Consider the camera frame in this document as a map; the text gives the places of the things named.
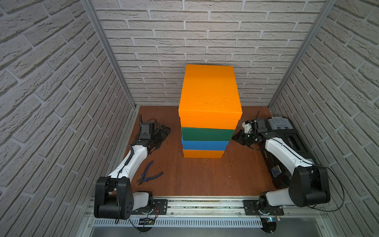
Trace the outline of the orange shoebox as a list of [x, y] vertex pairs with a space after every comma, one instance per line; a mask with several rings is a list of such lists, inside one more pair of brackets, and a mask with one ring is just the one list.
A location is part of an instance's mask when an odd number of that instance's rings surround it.
[[187, 65], [178, 111], [181, 127], [235, 130], [242, 107], [234, 68]]
[[185, 158], [220, 159], [225, 151], [183, 150]]

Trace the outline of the green shoebox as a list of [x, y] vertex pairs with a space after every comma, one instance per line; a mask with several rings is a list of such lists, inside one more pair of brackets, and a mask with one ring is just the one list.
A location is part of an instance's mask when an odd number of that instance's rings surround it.
[[184, 141], [230, 141], [235, 130], [182, 127]]

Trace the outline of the blue shoebox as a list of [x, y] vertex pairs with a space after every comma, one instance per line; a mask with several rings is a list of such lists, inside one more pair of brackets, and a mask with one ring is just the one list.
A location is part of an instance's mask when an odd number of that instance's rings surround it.
[[183, 150], [224, 151], [229, 141], [185, 141], [181, 140]]

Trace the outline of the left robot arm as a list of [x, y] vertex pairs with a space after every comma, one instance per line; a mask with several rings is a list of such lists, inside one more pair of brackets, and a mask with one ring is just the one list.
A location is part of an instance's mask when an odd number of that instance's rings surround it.
[[127, 220], [133, 211], [149, 212], [154, 208], [150, 191], [134, 192], [131, 182], [141, 163], [152, 151], [159, 149], [171, 129], [157, 122], [143, 122], [129, 153], [108, 176], [99, 177], [95, 185], [94, 216]]

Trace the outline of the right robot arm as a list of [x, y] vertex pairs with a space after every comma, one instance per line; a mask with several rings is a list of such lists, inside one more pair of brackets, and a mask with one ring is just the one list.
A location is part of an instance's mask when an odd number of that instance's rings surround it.
[[299, 155], [281, 138], [266, 138], [265, 133], [254, 136], [240, 130], [232, 137], [232, 140], [248, 148], [251, 148], [252, 144], [263, 145], [263, 148], [259, 150], [263, 154], [274, 156], [291, 174], [288, 187], [269, 191], [261, 196], [263, 206], [294, 205], [305, 207], [330, 201], [327, 169], [315, 165]]

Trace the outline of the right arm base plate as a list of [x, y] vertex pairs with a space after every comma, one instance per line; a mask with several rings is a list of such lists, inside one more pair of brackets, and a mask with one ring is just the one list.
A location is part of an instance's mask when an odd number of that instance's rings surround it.
[[257, 199], [243, 200], [246, 216], [283, 216], [284, 211], [281, 206], [265, 206]]

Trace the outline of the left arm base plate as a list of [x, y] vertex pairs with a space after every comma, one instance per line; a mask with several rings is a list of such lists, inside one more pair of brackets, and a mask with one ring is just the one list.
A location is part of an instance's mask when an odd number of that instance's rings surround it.
[[168, 199], [156, 199], [152, 204], [149, 204], [147, 207], [141, 207], [132, 212], [132, 215], [149, 215], [156, 216], [158, 211], [158, 216], [166, 215], [168, 208]]

